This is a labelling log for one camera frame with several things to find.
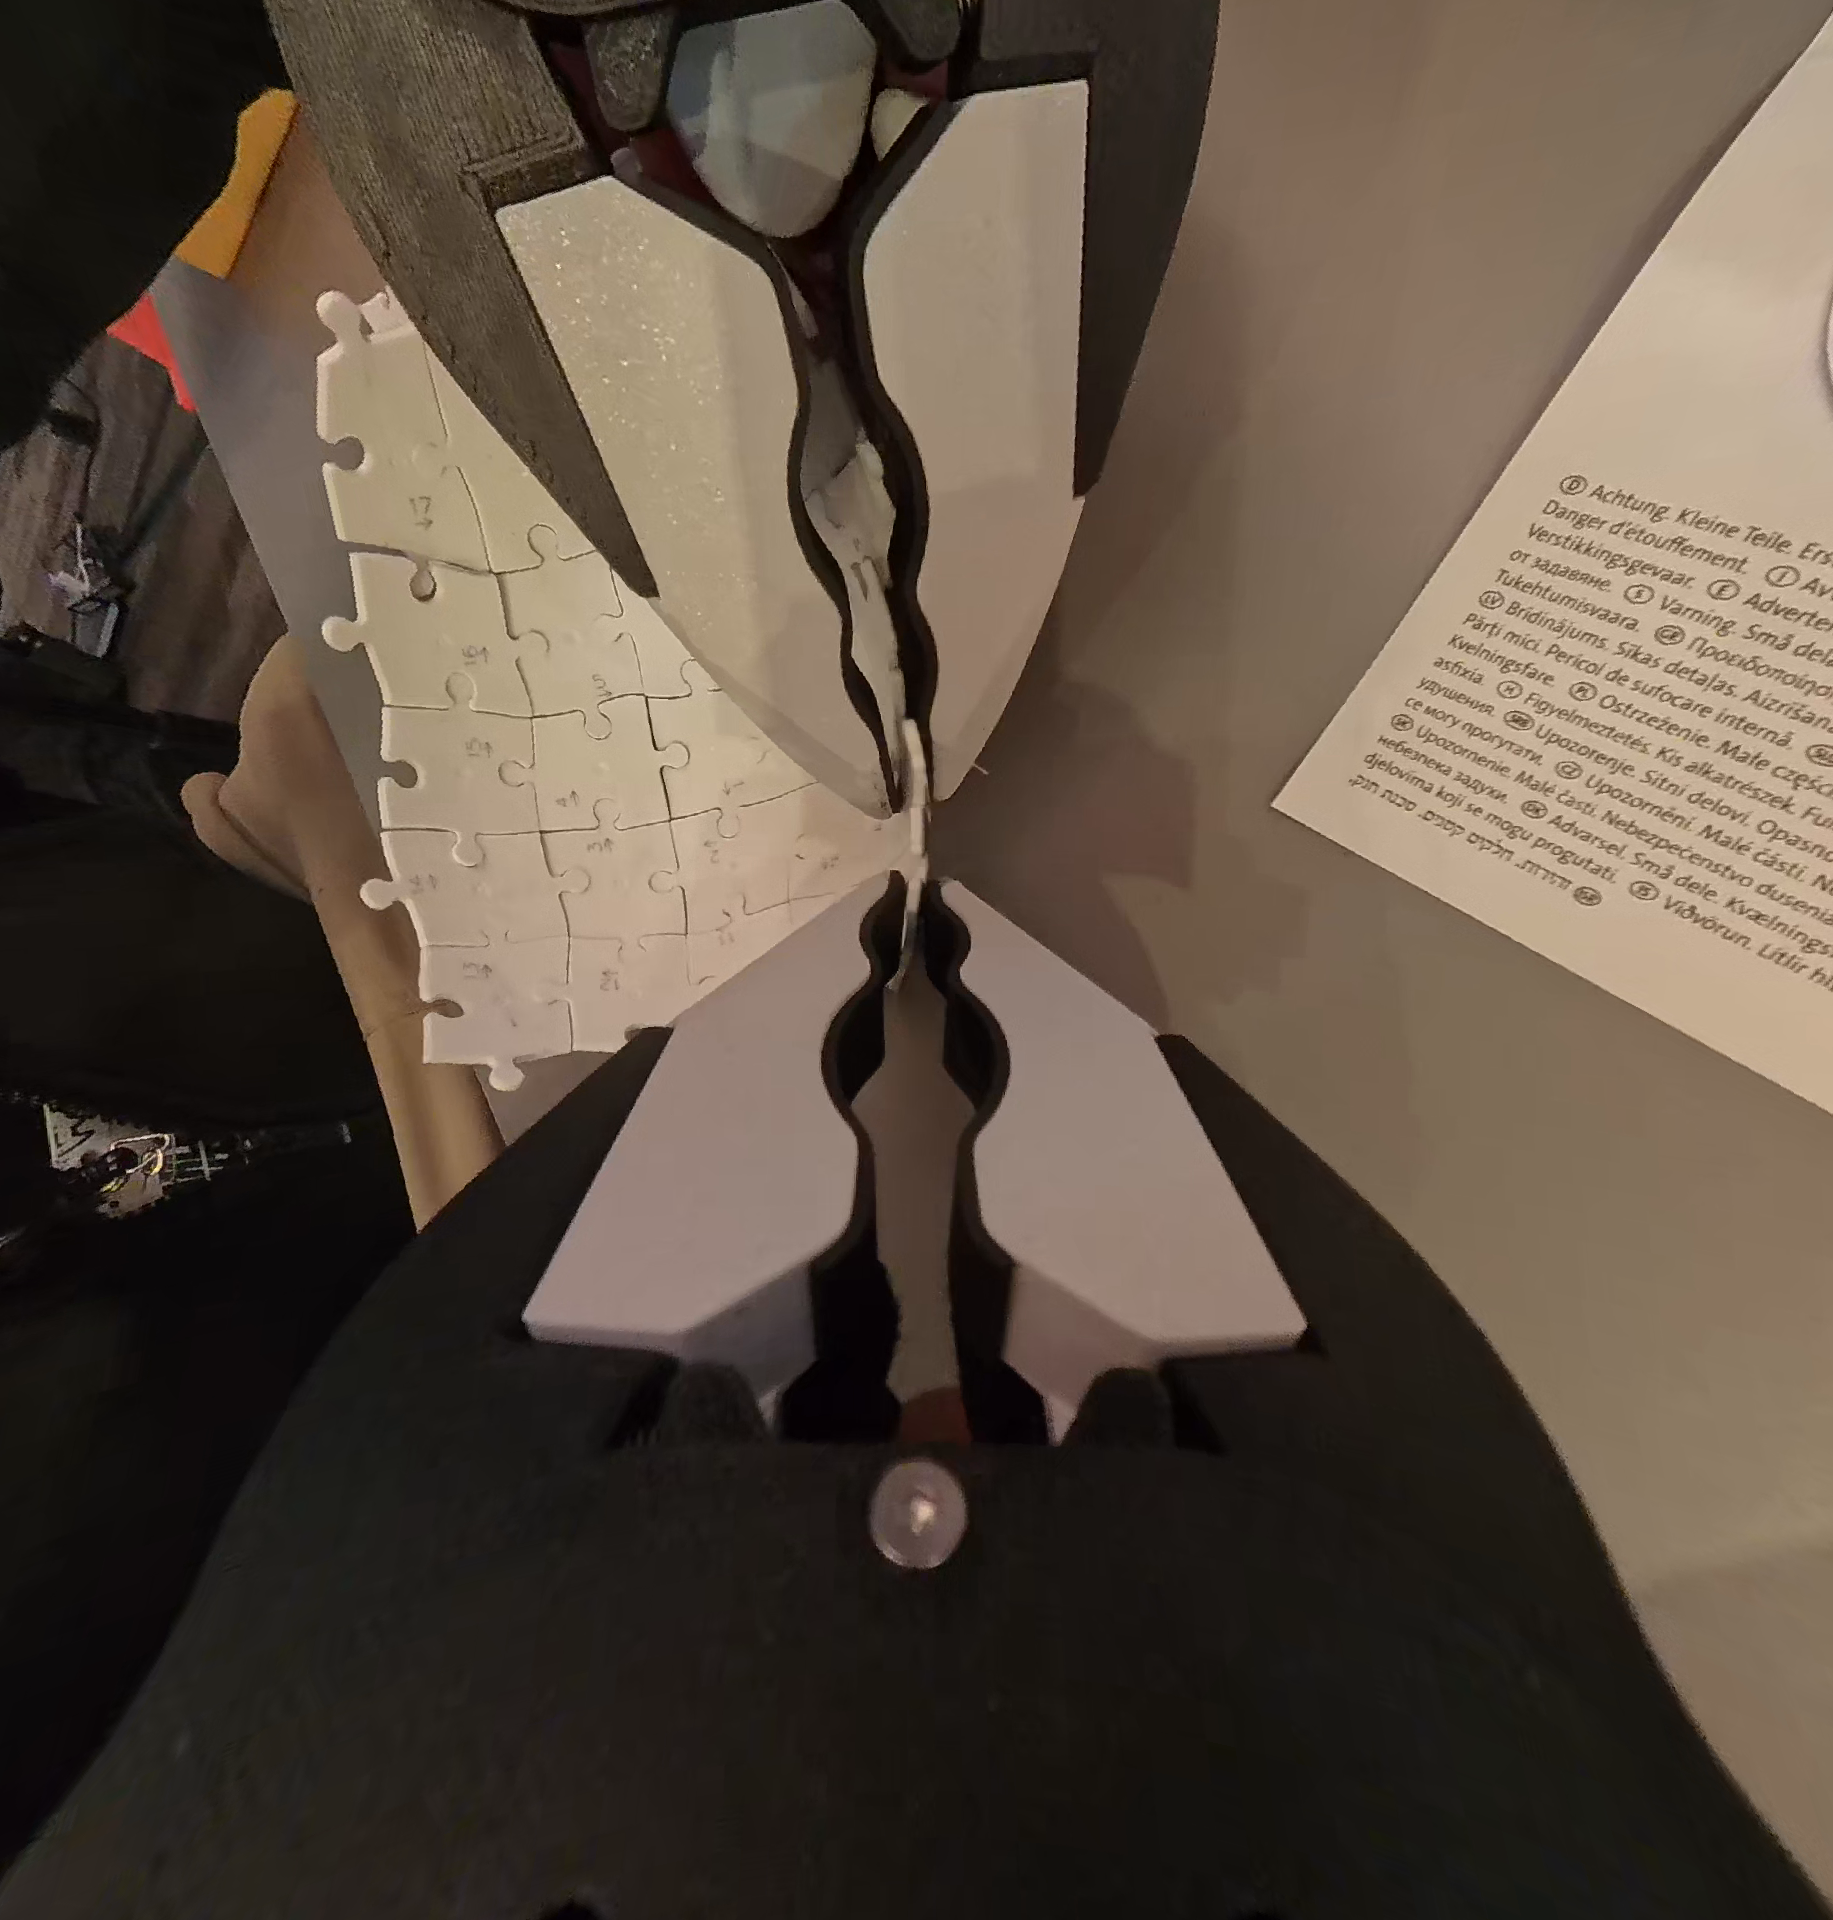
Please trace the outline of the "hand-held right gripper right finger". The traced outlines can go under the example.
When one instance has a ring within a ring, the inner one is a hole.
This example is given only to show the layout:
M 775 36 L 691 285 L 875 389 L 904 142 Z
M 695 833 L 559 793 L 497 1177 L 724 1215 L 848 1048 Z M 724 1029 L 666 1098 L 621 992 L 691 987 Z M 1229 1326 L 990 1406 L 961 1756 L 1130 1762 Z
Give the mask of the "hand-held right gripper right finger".
M 1114 1369 L 1292 1352 L 1274 1259 L 1159 1029 L 958 882 L 923 955 L 968 1100 L 949 1232 L 968 1406 L 1076 1406 Z

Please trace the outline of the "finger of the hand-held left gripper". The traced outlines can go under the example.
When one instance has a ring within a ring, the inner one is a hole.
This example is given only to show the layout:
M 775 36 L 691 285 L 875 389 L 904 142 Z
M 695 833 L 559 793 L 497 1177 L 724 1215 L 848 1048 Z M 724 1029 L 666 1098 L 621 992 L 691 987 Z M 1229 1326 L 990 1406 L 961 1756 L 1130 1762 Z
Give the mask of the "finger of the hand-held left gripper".
M 1088 81 L 958 103 L 883 88 L 860 218 L 866 360 L 910 440 L 920 528 L 889 570 L 927 631 L 930 798 L 972 774 L 1064 571 Z
M 920 656 L 898 606 L 920 485 L 845 342 L 772 249 L 650 180 L 494 214 L 567 376 L 641 596 L 710 681 L 857 815 L 910 803 Z

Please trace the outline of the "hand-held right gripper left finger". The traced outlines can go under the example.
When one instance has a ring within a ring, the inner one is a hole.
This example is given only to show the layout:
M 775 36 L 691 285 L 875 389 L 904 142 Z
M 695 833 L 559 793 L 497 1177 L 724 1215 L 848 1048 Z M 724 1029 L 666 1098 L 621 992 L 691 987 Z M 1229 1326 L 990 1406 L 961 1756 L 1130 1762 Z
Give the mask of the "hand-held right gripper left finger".
M 879 875 L 657 1029 L 526 1307 L 534 1340 L 730 1365 L 788 1434 L 892 1434 L 898 1307 L 856 1095 L 883 1060 L 908 882 Z

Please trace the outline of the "partly built white puzzle ball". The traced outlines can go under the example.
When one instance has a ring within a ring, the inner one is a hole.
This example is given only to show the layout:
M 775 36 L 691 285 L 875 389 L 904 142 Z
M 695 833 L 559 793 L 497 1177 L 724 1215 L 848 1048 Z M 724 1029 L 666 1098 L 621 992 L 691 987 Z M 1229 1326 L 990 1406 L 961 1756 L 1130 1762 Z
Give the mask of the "partly built white puzzle ball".
M 422 1057 L 499 1091 L 613 1054 L 834 898 L 923 879 L 923 830 L 788 760 L 568 532 L 390 291 L 317 299 L 316 433 L 378 690 L 386 875 Z

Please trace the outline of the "person's left forearm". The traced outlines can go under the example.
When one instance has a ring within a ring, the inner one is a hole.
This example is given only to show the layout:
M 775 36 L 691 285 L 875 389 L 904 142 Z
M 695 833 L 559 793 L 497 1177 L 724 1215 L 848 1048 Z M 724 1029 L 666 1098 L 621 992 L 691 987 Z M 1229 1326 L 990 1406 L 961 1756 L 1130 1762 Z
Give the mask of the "person's left forearm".
M 225 191 L 285 86 L 263 2 L 0 2 L 0 456 Z

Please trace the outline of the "red striped object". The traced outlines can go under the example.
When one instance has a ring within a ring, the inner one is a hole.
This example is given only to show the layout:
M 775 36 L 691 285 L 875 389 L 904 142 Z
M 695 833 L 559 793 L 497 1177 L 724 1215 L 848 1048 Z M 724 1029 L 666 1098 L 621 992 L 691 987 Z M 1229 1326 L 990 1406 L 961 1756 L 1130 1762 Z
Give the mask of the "red striped object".
M 121 312 L 116 322 L 108 323 L 104 334 L 108 339 L 139 354 L 143 360 L 148 360 L 167 373 L 173 398 L 184 408 L 184 414 L 199 411 L 151 291 L 143 291 L 129 312 Z

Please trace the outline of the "beige trousers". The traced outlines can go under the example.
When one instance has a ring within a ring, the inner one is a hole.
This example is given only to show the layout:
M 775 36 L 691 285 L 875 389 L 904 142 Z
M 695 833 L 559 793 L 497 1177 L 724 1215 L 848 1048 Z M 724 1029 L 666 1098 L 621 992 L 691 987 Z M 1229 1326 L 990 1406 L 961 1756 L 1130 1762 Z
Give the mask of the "beige trousers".
M 386 879 L 386 851 L 295 637 L 257 665 L 234 771 L 190 776 L 180 803 L 206 851 L 316 911 L 377 1070 L 410 1221 L 426 1228 L 497 1162 L 502 1129 L 475 1069 L 422 1057 L 421 939 L 403 905 L 361 898 Z

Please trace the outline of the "metal badge clip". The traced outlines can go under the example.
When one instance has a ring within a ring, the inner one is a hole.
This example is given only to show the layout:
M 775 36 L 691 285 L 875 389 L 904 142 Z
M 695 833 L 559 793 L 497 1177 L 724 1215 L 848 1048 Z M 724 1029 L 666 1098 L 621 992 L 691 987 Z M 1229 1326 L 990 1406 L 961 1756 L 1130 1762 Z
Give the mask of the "metal badge clip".
M 65 1203 L 104 1221 L 158 1206 L 173 1184 L 180 1142 L 94 1116 L 40 1105 L 47 1164 Z

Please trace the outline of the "white printed instruction leaflet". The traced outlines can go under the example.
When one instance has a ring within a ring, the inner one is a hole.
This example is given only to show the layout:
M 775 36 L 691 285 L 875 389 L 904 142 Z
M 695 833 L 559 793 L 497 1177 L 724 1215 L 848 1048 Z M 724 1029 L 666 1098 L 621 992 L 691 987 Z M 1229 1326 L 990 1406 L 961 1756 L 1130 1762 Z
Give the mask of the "white printed instruction leaflet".
M 1833 13 L 1274 809 L 1833 1116 Z

